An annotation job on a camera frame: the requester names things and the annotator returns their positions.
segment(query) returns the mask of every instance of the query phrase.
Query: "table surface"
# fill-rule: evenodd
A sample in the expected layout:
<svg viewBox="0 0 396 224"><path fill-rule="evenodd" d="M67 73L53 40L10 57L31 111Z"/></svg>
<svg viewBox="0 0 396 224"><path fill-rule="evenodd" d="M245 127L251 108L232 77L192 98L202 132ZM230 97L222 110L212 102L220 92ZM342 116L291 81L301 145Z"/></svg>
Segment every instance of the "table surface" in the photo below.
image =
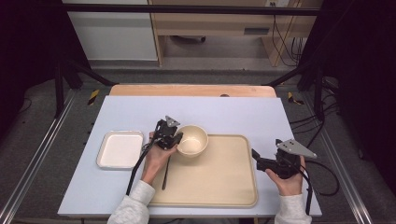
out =
<svg viewBox="0 0 396 224"><path fill-rule="evenodd" d="M163 91L164 96L155 96L154 92L158 95L159 89ZM177 95L178 90L184 91L188 96ZM227 94L238 97L209 97L205 95L204 90L213 91L213 96ZM243 96L232 90L242 92ZM137 96L127 96L133 91L138 92ZM255 97L244 95L252 91L258 94ZM149 132L155 128L159 119L164 119L165 115L179 121L181 126L196 124L208 133L242 134L248 139L252 148L263 158L268 159L275 158L276 139L293 138L283 105L280 99L276 98L275 91L271 87L117 85L113 87L102 105L58 214L70 217L108 217L120 204L131 172L106 171L98 167L96 157L105 134L116 130L140 131L144 135L145 144L149 141ZM257 203L252 207L246 209L183 206L175 209L169 206L150 206L148 208L150 216L274 216L279 208L277 188L264 172L256 170L256 162L253 159L252 161L259 194ZM134 183L141 176L141 167L137 171ZM312 199L310 215L321 216L315 195Z"/></svg>

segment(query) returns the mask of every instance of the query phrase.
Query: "plastic tray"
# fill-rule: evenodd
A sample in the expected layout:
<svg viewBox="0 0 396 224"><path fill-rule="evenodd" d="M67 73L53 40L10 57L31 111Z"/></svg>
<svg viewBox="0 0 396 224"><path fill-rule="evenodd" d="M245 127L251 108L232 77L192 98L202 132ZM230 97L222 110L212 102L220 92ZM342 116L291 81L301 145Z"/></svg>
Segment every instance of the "plastic tray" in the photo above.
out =
<svg viewBox="0 0 396 224"><path fill-rule="evenodd" d="M131 170L140 157L143 134L112 131L105 135L96 163L106 170Z"/></svg>
<svg viewBox="0 0 396 224"><path fill-rule="evenodd" d="M172 155L166 183L164 170L154 179L150 205L248 207L258 199L251 148L242 135L210 134L196 158Z"/></svg>

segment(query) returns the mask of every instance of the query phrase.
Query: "floor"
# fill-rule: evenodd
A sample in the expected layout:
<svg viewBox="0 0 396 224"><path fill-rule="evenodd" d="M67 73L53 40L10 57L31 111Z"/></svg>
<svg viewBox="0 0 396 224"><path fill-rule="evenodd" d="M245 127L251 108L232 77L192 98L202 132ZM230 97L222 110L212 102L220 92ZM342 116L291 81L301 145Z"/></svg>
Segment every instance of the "floor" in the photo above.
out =
<svg viewBox="0 0 396 224"><path fill-rule="evenodd" d="M292 57L287 53L283 57L288 65L272 67L262 42L254 37L208 36L206 42L202 43L197 39L171 36L167 41L162 67L152 64L133 66L134 63L131 63L130 67L122 69L102 64L97 64L93 69L121 83L261 85L294 68ZM65 95L73 95L74 103L68 108L65 117L58 120L61 127L53 127L55 97L54 83L50 80L26 92L25 106L14 121L8 137L0 143L0 205L2 208L15 209L12 214L14 223L105 223L102 219L87 218L83 222L57 215L59 203L100 105L109 92L109 87L85 75L81 78L84 80L81 90L70 91L67 85L64 86ZM313 92L299 92L295 86L298 78L294 77L276 87L276 94L282 99L290 121L313 115ZM336 80L326 81L336 85ZM95 89L100 90L100 94L93 105L87 105ZM290 101L289 93L292 93L295 101ZM322 101L325 107L331 106L336 103L336 97L324 90ZM334 196L325 196L325 193L335 188L333 176L314 164L308 166L308 170L312 170L310 176L318 191L323 213L322 217L314 217L313 222L396 223L395 196L383 183L375 166L359 158L351 133L338 112L336 106L327 110L326 124L310 148L319 155L320 163L337 174L342 187ZM296 140L304 145L310 144L319 125L316 119L306 124L290 124ZM56 133L54 139L48 140L48 130ZM43 160L39 161L36 168L32 168L30 162L37 158L37 149L45 147L43 145L49 146L48 150L41 151L39 157ZM21 179L29 188L23 187ZM21 194L17 195L14 189L22 189ZM10 198L19 199L10 204ZM273 223L273 220L260 218L259 223Z"/></svg>

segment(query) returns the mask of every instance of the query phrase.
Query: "person's left hand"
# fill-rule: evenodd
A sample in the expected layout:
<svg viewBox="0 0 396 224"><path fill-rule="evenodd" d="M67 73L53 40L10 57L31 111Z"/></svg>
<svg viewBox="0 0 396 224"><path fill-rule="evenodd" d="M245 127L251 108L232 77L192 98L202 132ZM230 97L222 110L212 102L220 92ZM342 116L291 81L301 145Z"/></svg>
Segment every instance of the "person's left hand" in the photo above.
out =
<svg viewBox="0 0 396 224"><path fill-rule="evenodd" d="M160 148L157 144L154 144L146 155L146 164L141 180L151 185L155 176L168 162L168 158L176 151L177 144L166 150Z"/></svg>

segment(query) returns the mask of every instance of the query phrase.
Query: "gray floor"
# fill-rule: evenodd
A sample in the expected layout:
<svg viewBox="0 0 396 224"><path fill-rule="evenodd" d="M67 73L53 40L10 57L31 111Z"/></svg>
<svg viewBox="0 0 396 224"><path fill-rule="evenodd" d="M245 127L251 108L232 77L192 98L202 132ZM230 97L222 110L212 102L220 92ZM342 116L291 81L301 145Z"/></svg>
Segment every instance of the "gray floor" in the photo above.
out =
<svg viewBox="0 0 396 224"><path fill-rule="evenodd" d="M291 63L287 55L285 62ZM108 64L97 64L97 73L120 83L201 83L201 84L246 84L261 85L286 74L293 67L280 65L271 67L264 53L262 42L253 37L208 37L205 43L197 40L168 39L162 67L151 65L122 67L116 69ZM40 169L35 174L31 187L24 195L15 223L79 223L79 220L59 217L57 210L63 193L73 175L88 140L90 130L100 110L104 97L110 88L91 78L81 75L84 86L79 91L65 92L75 95L67 117L51 143ZM295 83L298 77L288 80L276 87L276 94L282 99L290 121L304 119L312 115L312 91L298 92ZM87 105L93 90L100 93L93 105ZM288 93L292 92L296 100L303 100L304 105L290 103ZM6 206L8 198L18 186L24 170L46 137L47 130L55 114L55 97L53 80L35 86L26 92L25 111L21 112L9 130L8 136L0 143L0 206ZM324 99L326 105L336 102L331 96ZM326 123L320 135L310 147L318 154L318 161L333 170L331 149L335 149L362 204L373 223L396 223L395 196L384 184L381 175L370 161L363 161L358 156L356 143L345 125L342 116L337 114L337 107L328 111ZM303 145L308 144L314 136L317 124L311 122L303 127L293 129L295 139ZM320 167L309 164L308 172L315 190L331 192L335 185L332 176ZM314 223L362 223L356 218L353 202L350 201L350 188L340 189L332 196L317 194L322 217L314 217ZM85 223L103 223L103 220L87 219ZM260 223L267 223L265 218Z"/></svg>

